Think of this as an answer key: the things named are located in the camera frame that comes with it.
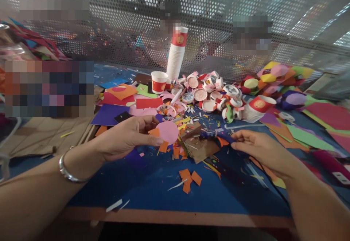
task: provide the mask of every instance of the hand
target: hand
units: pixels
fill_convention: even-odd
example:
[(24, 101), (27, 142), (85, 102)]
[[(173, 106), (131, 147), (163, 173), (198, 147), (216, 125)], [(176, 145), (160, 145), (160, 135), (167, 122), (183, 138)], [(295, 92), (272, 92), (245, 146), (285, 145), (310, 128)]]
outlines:
[(153, 115), (131, 117), (96, 137), (94, 145), (108, 162), (125, 157), (140, 145), (160, 146), (163, 139), (148, 135), (159, 121)]
[(305, 171), (306, 167), (298, 158), (265, 133), (240, 130), (232, 138), (237, 141), (231, 144), (233, 149), (253, 156), (282, 179), (296, 177)]

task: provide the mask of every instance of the metal grate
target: metal grate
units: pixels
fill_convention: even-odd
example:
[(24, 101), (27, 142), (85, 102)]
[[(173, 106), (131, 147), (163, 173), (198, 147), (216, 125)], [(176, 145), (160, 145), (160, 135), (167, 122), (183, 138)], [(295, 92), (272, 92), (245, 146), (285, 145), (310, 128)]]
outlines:
[[(19, 0), (8, 1), (19, 9)], [(315, 69), (306, 88), (322, 72), (350, 69), (349, 8), (350, 0), (90, 0), (89, 20), (24, 24), (75, 59), (161, 69), (167, 65), (169, 25), (182, 23), (189, 27), (183, 72), (216, 69), (226, 80), (240, 81), (276, 60)], [(269, 21), (271, 51), (244, 51), (242, 29), (252, 33)], [(342, 99), (348, 90), (334, 86), (332, 94)]]

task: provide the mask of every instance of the forearm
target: forearm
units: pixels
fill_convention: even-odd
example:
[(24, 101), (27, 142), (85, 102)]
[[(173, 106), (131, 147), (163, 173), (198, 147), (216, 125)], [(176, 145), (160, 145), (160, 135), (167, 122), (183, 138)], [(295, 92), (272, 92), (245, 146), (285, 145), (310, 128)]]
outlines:
[[(30, 240), (49, 225), (84, 186), (72, 183), (59, 171), (60, 156), (0, 186), (0, 233), (4, 240)], [(73, 176), (92, 176), (103, 164), (94, 141), (74, 147), (64, 158)]]
[(325, 183), (309, 171), (284, 181), (301, 240), (349, 239), (350, 211)]

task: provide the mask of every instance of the silver bangle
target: silver bangle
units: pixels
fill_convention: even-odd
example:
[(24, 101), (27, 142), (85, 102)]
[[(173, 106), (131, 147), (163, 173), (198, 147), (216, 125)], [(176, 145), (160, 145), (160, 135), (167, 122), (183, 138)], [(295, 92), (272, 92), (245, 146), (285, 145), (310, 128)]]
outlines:
[(63, 159), (64, 159), (66, 153), (69, 152), (69, 150), (68, 150), (67, 152), (65, 152), (65, 153), (61, 156), (61, 158), (59, 159), (59, 171), (61, 172), (61, 174), (62, 174), (65, 178), (67, 178), (69, 181), (71, 181), (71, 182), (73, 182), (73, 183), (85, 183), (85, 182), (87, 182), (91, 177), (89, 177), (88, 179), (78, 179), (78, 178), (74, 177), (73, 175), (71, 175), (71, 174), (67, 171)]

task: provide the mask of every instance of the wooden table edge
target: wooden table edge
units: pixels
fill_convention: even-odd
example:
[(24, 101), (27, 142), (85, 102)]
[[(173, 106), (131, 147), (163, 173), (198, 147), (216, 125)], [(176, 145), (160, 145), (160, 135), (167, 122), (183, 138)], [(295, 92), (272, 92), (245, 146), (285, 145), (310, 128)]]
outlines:
[(61, 218), (86, 221), (210, 225), (258, 228), (294, 228), (293, 219), (268, 215), (197, 213), (143, 209), (122, 209), (106, 213), (103, 207), (66, 207)]

